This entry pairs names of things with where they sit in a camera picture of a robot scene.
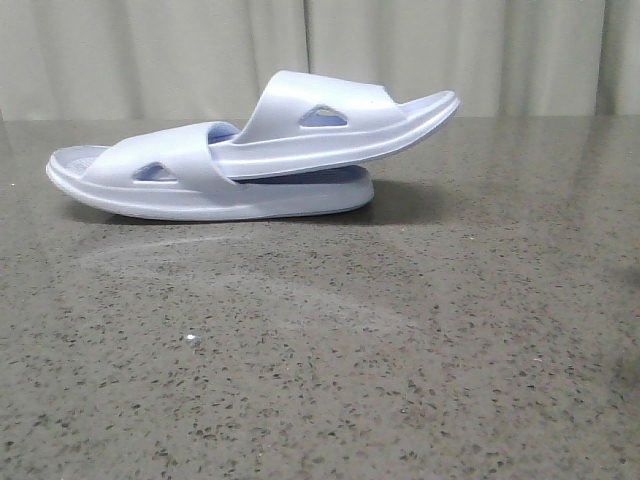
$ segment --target curtain fold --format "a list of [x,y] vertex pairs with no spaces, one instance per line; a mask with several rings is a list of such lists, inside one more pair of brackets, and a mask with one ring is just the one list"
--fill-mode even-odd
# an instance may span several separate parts
[[640,114],[640,0],[0,0],[5,119],[247,118],[280,69]]

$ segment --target granite countertop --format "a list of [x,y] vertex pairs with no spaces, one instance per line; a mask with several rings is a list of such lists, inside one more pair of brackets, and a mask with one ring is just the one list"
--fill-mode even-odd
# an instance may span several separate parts
[[455,119],[324,217],[44,174],[174,125],[0,122],[3,478],[640,478],[640,117]]

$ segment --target speckled countertop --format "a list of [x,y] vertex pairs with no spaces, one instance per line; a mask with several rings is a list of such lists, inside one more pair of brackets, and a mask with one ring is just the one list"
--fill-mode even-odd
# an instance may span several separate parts
[[455,119],[325,217],[44,174],[171,125],[0,123],[2,478],[640,478],[640,117]]

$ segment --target curtain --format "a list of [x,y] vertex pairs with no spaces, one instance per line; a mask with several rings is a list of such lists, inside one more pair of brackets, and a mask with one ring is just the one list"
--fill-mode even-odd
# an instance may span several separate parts
[[640,0],[0,0],[7,120],[247,118],[280,69],[463,116],[639,114]]

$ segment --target slide sandal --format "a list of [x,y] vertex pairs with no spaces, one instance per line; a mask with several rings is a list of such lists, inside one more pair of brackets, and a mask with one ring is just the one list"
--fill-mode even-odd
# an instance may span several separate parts
[[369,173],[355,163],[416,143],[458,105],[452,92],[398,105],[379,86],[284,71],[271,79],[242,132],[206,122],[112,147],[63,148],[46,171],[76,200],[134,217],[342,212],[373,198]]

